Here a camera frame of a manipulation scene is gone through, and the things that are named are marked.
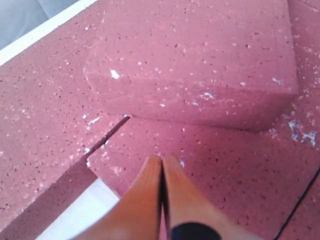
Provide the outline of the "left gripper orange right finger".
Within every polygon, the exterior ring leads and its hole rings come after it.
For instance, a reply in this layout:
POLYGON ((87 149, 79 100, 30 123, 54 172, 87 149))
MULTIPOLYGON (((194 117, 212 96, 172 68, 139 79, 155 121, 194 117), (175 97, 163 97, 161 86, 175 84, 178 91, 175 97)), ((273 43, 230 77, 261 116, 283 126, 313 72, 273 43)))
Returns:
POLYGON ((167 193, 166 223, 172 240, 238 240, 240 230, 206 199, 180 161, 163 159, 167 193))

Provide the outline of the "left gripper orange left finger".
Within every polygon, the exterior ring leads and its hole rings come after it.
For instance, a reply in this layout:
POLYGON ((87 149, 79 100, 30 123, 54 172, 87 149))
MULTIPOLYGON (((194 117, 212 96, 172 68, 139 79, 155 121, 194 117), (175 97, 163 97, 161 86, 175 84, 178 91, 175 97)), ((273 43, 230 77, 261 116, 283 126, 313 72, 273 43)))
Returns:
POLYGON ((128 191, 76 240, 157 240, 161 221, 162 160, 146 159, 128 191))

